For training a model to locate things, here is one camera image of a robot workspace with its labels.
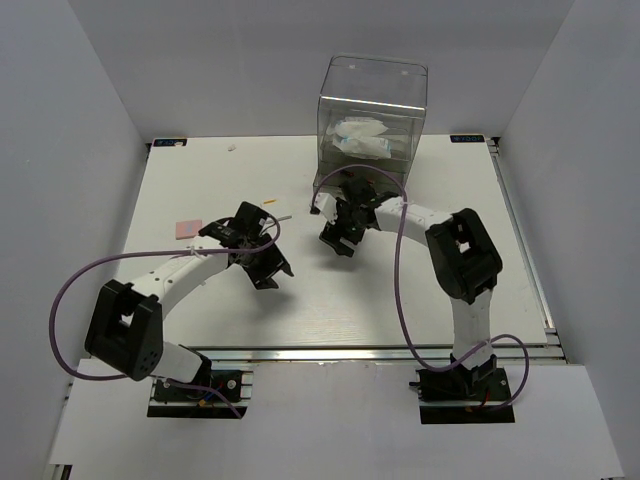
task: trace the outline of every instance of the pink square pad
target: pink square pad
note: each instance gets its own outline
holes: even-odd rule
[[[193,238],[198,235],[198,230],[202,228],[202,220],[185,220],[176,222],[176,240]]]

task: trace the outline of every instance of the clear acrylic container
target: clear acrylic container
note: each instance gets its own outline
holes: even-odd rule
[[[365,55],[334,56],[318,102],[318,171],[314,186],[336,168],[354,163],[381,168],[405,185],[426,112],[424,65]],[[376,133],[383,128],[384,132]],[[380,191],[397,192],[386,177],[362,170]],[[326,185],[331,189],[342,181],[344,176],[336,175]]]

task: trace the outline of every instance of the white platform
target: white platform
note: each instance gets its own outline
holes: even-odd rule
[[[84,360],[86,373],[112,372]],[[584,367],[534,366],[516,423],[421,425],[415,368],[256,365],[238,420],[147,418],[151,380],[77,381],[51,455],[72,480],[622,476]],[[521,366],[507,367],[510,382]]]
[[[229,152],[228,147],[237,148]],[[179,304],[165,339],[189,346],[402,345],[393,302],[394,236],[368,232],[354,258],[318,240],[324,220],[309,214],[315,137],[192,138],[185,147],[152,148],[125,251],[180,248],[175,222],[233,215],[243,200],[284,196],[293,219],[279,247],[295,278],[278,274],[277,291],[255,291],[233,267]],[[492,303],[492,334],[545,343],[538,308],[487,146],[423,136],[409,177],[410,200],[446,212],[478,211],[504,261]],[[131,280],[160,259],[129,260]],[[410,240],[402,253],[402,295],[414,341],[450,345],[451,305],[428,251]]]

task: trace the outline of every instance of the white enclosure wall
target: white enclosure wall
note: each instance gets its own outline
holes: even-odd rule
[[[71,273],[121,248],[146,154],[66,0],[0,2],[0,143],[1,476],[34,479],[67,390],[49,307]],[[74,363],[99,280],[62,308]]]
[[[576,0],[502,139],[542,283],[640,478],[640,3]]]
[[[428,133],[499,135],[573,0],[70,0],[143,138],[308,135],[331,55],[429,66]]]

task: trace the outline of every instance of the white tissue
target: white tissue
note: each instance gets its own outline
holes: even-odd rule
[[[331,133],[333,144],[344,153],[355,157],[391,158],[389,140],[377,136],[387,130],[384,123],[375,118],[346,117],[335,124]]]

